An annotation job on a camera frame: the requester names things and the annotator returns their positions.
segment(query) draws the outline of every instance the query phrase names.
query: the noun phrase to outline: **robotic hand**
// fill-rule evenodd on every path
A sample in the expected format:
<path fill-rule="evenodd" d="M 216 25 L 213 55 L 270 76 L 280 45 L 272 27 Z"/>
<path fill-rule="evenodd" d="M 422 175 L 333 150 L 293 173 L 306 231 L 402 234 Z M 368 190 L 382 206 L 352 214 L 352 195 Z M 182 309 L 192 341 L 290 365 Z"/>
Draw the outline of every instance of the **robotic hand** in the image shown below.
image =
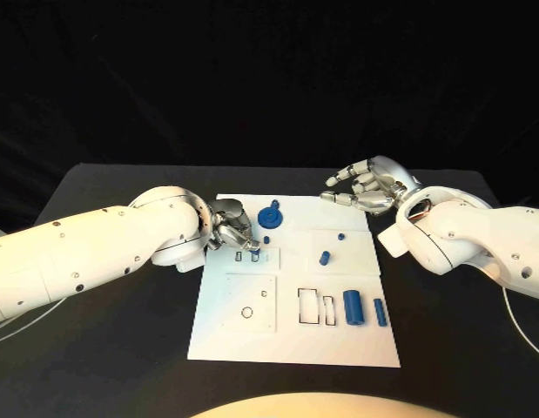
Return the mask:
<path fill-rule="evenodd" d="M 0 320 L 134 272 L 147 261 L 188 272 L 203 249 L 260 249 L 234 199 L 203 200 L 156 187 L 128 206 L 105 207 L 0 237 Z"/>
<path fill-rule="evenodd" d="M 503 287 L 539 299 L 537 209 L 491 209 L 477 196 L 457 189 L 425 188 L 382 156 L 340 170 L 326 185 L 357 174 L 355 195 L 323 192 L 320 197 L 373 215 L 396 208 L 395 224 L 378 235 L 393 257 L 409 251 L 437 274 L 460 264 L 474 266 Z"/>

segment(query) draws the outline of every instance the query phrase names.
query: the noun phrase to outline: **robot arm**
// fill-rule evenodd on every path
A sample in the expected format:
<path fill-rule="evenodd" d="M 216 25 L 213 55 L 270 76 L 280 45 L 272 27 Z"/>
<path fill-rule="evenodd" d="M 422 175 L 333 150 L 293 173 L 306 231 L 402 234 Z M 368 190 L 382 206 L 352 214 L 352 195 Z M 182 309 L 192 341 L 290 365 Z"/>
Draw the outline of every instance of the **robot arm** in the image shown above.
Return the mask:
<path fill-rule="evenodd" d="M 123 277 L 147 259 L 159 266 L 176 265 L 180 272 L 192 270 L 203 265 L 211 238 L 212 249 L 224 243 L 258 249 L 249 229 L 241 232 L 225 222 L 222 211 L 193 193 L 157 187 L 128 206 L 81 213 L 0 237 L 0 320 Z M 229 240 L 221 232 L 244 238 Z"/>
<path fill-rule="evenodd" d="M 350 206 L 372 214 L 386 211 L 379 196 L 392 199 L 396 222 L 378 235 L 391 255 L 399 257 L 409 251 L 435 274 L 447 273 L 460 264 L 474 266 L 503 287 L 539 299 L 539 210 L 491 209 L 480 198 L 457 189 L 422 188 L 389 158 L 378 156 L 369 161 L 350 165 L 344 169 L 350 174 L 340 171 L 326 184 L 334 185 L 334 180 L 355 175 L 359 165 L 368 168 L 376 183 L 359 188 L 359 179 L 366 176 L 362 174 L 357 184 L 353 182 L 355 196 L 342 198 L 343 193 L 323 192 L 320 197 L 344 205 L 350 201 Z"/>

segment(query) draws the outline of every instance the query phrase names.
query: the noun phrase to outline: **circular hole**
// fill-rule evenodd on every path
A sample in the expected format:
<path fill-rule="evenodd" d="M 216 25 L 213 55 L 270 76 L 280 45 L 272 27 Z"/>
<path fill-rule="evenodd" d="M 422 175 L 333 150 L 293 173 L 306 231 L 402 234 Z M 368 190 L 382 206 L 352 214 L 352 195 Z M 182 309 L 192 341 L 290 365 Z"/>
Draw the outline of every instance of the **circular hole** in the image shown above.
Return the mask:
<path fill-rule="evenodd" d="M 245 307 L 241 310 L 241 316 L 248 319 L 252 316 L 252 308 L 251 307 Z"/>
<path fill-rule="evenodd" d="M 530 267 L 524 267 L 523 272 L 522 272 L 523 279 L 527 279 L 532 276 L 532 274 L 533 274 L 533 269 Z"/>

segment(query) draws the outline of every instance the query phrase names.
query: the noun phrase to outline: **black tabletop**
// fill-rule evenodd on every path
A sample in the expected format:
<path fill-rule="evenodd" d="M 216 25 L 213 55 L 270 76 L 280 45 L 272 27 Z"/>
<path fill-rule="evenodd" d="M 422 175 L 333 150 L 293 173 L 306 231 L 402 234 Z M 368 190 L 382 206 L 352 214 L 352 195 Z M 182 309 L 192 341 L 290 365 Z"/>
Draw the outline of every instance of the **black tabletop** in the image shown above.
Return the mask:
<path fill-rule="evenodd" d="M 38 223 L 127 205 L 157 185 L 179 185 L 203 199 L 219 192 L 317 195 L 333 172 L 78 165 Z M 412 173 L 427 185 L 464 189 L 496 205 L 478 173 Z M 368 220 L 373 234 L 392 219 L 391 213 Z M 539 356 L 507 318 L 497 284 L 468 266 L 435 276 L 408 254 L 392 259 L 379 243 L 376 249 L 401 369 L 188 361 L 202 270 L 177 273 L 147 263 L 69 298 L 0 343 L 0 416 L 180 417 L 304 391 L 370 394 L 461 416 L 539 416 Z M 539 301 L 511 292 L 510 301 L 539 345 Z"/>

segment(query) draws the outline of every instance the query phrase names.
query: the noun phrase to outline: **blue object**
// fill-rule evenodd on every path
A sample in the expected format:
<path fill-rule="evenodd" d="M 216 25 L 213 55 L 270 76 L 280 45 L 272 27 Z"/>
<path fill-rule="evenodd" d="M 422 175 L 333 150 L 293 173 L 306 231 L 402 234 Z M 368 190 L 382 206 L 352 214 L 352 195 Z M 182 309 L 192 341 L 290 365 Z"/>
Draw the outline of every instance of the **blue object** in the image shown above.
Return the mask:
<path fill-rule="evenodd" d="M 260 225 L 265 229 L 274 229 L 281 225 L 281 221 L 284 217 L 281 216 L 280 212 L 280 202 L 272 200 L 271 206 L 265 207 L 260 210 Z"/>
<path fill-rule="evenodd" d="M 321 258 L 319 259 L 319 263 L 320 263 L 320 265 L 323 265 L 323 266 L 329 263 L 329 252 L 327 252 L 327 251 L 324 251 L 324 252 L 321 253 Z"/>
<path fill-rule="evenodd" d="M 373 299 L 373 306 L 376 307 L 378 324 L 386 326 L 385 307 L 382 306 L 382 299 Z"/>
<path fill-rule="evenodd" d="M 360 295 L 357 290 L 347 290 L 342 293 L 344 298 L 344 312 L 347 314 L 349 325 L 363 325 L 363 307 L 360 306 Z"/>

